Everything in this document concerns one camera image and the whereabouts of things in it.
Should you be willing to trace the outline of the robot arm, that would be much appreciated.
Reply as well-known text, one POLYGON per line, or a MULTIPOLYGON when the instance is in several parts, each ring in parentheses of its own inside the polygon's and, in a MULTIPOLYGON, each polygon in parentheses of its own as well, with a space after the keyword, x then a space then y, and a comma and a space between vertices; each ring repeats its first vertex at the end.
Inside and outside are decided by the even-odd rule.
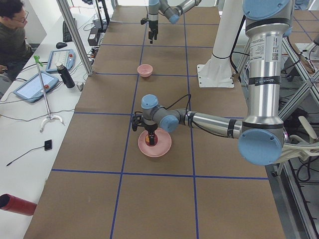
POLYGON ((148 15, 141 20, 141 24, 144 24, 144 22, 149 23, 148 38, 150 44, 153 44, 153 41, 157 40, 160 13, 166 17, 171 24, 176 24, 183 14, 193 7, 198 6, 201 2, 202 0, 184 0, 179 5, 171 7, 166 0, 150 0, 148 15))
POLYGON ((276 163, 284 144, 283 121, 278 116, 280 59, 284 34, 293 15, 291 0, 246 0, 246 35, 250 39, 248 114, 242 120, 226 119, 186 109, 164 109, 154 95, 142 98, 143 120, 167 132, 179 124, 238 139, 242 157, 256 165, 276 163))

